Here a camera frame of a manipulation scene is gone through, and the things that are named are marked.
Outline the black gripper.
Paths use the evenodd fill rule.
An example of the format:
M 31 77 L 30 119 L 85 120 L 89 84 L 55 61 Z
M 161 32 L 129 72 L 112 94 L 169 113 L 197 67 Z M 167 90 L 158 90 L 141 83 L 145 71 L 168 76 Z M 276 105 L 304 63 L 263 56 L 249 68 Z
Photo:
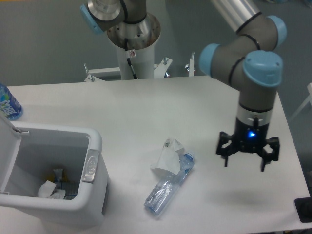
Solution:
M 229 156 L 239 151 L 257 153 L 262 158 L 260 170 L 263 172 L 266 165 L 279 159 L 279 138 L 275 136 L 266 139 L 268 128 L 269 124 L 254 128 L 236 119 L 233 135 L 219 133 L 216 154 L 221 155 L 225 160 L 224 166 L 227 167 Z M 270 152 L 265 149 L 266 146 L 269 146 Z

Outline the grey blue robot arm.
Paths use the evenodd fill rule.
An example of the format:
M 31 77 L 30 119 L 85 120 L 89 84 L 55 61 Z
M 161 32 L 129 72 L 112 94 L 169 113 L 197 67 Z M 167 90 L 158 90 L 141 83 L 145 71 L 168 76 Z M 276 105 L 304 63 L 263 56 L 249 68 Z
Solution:
M 239 91 L 235 129 L 219 134 L 216 153 L 223 159 L 237 152 L 256 153 L 262 167 L 279 158 L 277 137 L 267 131 L 282 81 L 283 61 L 274 53 L 287 36 L 276 16 L 265 17 L 251 0 L 215 0 L 213 5 L 236 32 L 237 39 L 209 44 L 199 57 L 200 70 Z M 80 12 L 95 34 L 107 33 L 117 49 L 122 79 L 163 78 L 154 65 L 160 24 L 144 0 L 89 0 Z

